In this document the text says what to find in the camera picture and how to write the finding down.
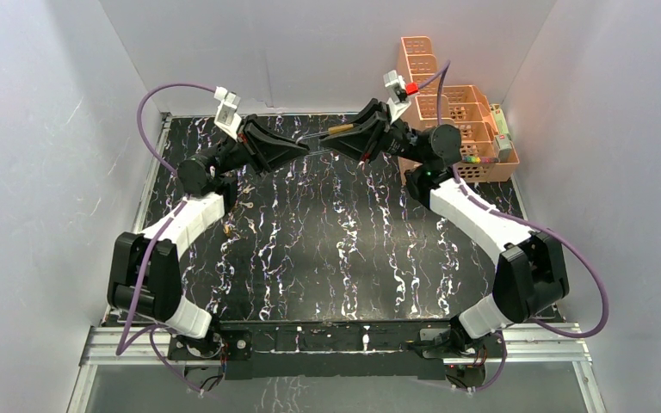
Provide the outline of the large long-shackle brass padlock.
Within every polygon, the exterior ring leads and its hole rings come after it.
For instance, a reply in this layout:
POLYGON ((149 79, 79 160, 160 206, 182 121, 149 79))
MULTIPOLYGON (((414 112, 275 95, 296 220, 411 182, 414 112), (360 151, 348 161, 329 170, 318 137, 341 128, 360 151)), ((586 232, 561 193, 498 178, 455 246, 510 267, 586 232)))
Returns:
POLYGON ((327 136, 337 134, 337 133, 344 133, 347 132, 351 129, 353 129, 355 126, 353 124, 342 124, 339 126, 333 126, 328 128, 325 131, 318 132, 318 133, 310 133, 304 136, 301 136, 295 140, 295 144, 298 145, 299 143, 306 141, 308 139, 322 139, 327 136))

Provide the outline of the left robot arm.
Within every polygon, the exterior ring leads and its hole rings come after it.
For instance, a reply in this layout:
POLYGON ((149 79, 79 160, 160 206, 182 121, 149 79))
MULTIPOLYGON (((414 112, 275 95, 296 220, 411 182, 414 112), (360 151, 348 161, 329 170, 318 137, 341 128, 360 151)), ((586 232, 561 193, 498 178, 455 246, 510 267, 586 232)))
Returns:
POLYGON ((238 183, 233 171, 249 167, 270 173, 308 155, 308 145, 277 135, 251 115, 223 129, 219 140, 179 163, 176 176, 184 196, 155 224, 123 232, 114 243, 107 300, 114 309, 148 318, 189 338, 202 358, 223 344, 211 327, 211 313, 186 298, 180 260, 203 232, 234 207, 238 183))

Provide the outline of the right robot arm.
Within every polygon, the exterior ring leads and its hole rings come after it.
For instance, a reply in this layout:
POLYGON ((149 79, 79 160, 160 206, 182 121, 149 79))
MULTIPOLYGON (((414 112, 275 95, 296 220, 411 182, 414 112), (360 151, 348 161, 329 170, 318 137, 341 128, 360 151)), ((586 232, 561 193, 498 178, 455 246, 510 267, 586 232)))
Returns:
POLYGON ((324 133, 319 143, 359 163, 386 153, 418 164, 405 172, 409 196, 451 221, 492 259, 492 290, 450 320, 441 341, 462 356, 474 355, 485 336, 531 317, 570 291, 563 248, 554 236, 506 219, 456 176, 460 130, 441 124, 424 130, 398 117, 401 107, 373 99, 349 123, 324 133))

